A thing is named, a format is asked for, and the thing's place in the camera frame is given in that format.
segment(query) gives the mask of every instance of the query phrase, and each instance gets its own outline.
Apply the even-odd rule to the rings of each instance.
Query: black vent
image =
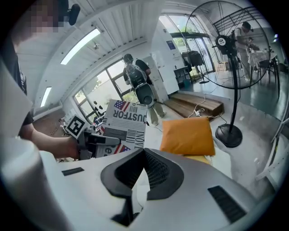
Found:
[[[73,169],[69,169],[69,170],[64,170],[62,171],[63,175],[64,176],[69,176],[69,175],[72,175],[72,174],[75,174],[75,173],[79,173],[81,171],[84,171],[83,168],[73,168]]]
[[[213,188],[209,188],[208,191],[213,196],[213,198],[231,223],[239,220],[246,215],[246,212],[222,187],[216,186]]]
[[[150,189],[153,189],[168,178],[169,168],[164,162],[147,152],[145,153],[145,157],[146,165],[144,166],[144,169],[149,178],[149,187]]]
[[[143,155],[136,155],[120,165],[116,171],[116,178],[127,187],[132,189],[143,170]]]

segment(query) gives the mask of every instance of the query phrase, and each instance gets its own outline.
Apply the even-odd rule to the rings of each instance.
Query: orange cushion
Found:
[[[163,121],[160,150],[183,155],[215,155],[209,118],[195,117]]]

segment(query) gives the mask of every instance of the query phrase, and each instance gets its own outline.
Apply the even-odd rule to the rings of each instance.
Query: fluorescent light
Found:
[[[99,35],[100,32],[98,29],[94,29],[89,34],[87,34],[83,39],[81,39],[64,57],[64,59],[61,61],[61,64],[66,65],[69,60],[83,47],[86,43],[88,43],[90,40],[95,38],[97,35]]]
[[[52,87],[47,87],[46,88],[40,107],[43,107],[45,105],[47,97],[49,95],[49,92],[51,91],[51,88]]]

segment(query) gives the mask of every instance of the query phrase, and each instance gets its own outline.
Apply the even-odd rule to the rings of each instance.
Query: man in white shirt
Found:
[[[235,29],[235,39],[236,48],[238,50],[238,58],[240,59],[245,75],[245,80],[250,81],[250,65],[248,63],[248,55],[247,55],[247,47],[248,41],[246,39],[246,35],[249,31],[254,31],[251,29],[251,25],[248,22],[243,22],[241,27]]]

